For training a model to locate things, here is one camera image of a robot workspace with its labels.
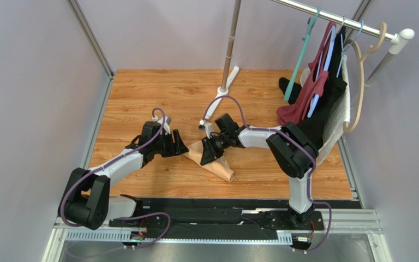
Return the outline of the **beige cloth napkin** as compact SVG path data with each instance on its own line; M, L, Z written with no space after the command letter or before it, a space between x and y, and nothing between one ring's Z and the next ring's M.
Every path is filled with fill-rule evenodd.
M184 155L194 161L199 167L211 172L227 182L232 182L235 179L235 172L229 167L229 164L224 156L211 163L205 165L200 164L203 156L203 144L201 141L190 144L187 148L188 152Z

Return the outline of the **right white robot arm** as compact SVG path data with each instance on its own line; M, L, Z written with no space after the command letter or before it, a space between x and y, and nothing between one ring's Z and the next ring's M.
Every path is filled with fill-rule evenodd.
M314 208L308 176L315 167L319 151L296 124L288 122L271 128L239 126L229 114L221 115L215 123L218 132L205 120L199 122L199 129L207 134L201 140L201 165L218 160L229 147L269 149L281 170L289 177L289 208L302 219L312 214Z

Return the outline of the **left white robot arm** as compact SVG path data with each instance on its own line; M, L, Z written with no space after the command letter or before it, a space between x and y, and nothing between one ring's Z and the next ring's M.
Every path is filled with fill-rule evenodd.
M68 180L58 215L71 227L98 229L105 221L130 218L138 206L133 196L112 196L110 189L145 167L156 155L180 156L189 150L177 129L167 123L147 121L141 134L117 156L91 170L76 168Z

